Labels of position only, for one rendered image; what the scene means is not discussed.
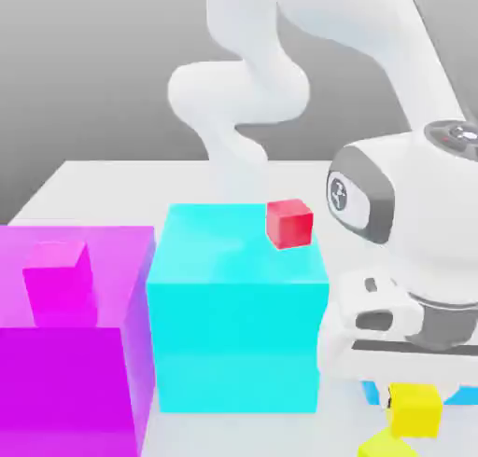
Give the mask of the small yellow cube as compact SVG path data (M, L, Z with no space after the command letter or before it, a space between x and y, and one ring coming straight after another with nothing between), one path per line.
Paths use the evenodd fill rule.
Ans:
M387 418L395 437L436 438L443 401L432 384L393 382L388 387Z

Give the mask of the small red cube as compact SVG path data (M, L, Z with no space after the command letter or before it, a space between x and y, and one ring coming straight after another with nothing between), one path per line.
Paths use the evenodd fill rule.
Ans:
M309 245L313 223L313 212L300 199L266 204L266 234L279 250Z

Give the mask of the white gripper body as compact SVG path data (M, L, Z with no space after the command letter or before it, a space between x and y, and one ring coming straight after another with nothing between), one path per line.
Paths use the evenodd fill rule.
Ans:
M410 342L355 340L338 330L322 329L318 365L323 373L359 381L478 387L478 331L469 342L436 352Z

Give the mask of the large magenta box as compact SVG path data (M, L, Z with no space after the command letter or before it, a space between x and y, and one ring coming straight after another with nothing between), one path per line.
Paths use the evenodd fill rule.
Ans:
M98 319L39 327L22 276L37 242L89 247ZM141 457L155 387L153 227L0 226L0 457Z

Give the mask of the large cyan box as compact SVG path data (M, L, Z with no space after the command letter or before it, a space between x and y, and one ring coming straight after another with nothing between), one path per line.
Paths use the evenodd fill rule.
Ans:
M275 248L261 204L174 204L147 288L161 411L316 410L329 296L318 242Z

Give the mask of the large blue box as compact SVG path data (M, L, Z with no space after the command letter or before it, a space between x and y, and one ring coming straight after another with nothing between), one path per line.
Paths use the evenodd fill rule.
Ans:
M363 381L363 392L369 405L380 404L379 393L372 381ZM461 386L451 397L444 401L450 406L478 406L478 387Z

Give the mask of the small magenta cube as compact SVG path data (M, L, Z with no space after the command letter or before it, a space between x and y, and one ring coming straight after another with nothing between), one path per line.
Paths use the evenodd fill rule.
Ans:
M98 304L86 242L35 243L22 266L22 276L37 326L97 324Z

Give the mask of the small lime cube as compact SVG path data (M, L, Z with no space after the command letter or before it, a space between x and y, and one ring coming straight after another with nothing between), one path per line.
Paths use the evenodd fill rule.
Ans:
M358 446L357 457L420 457L412 447L386 428Z

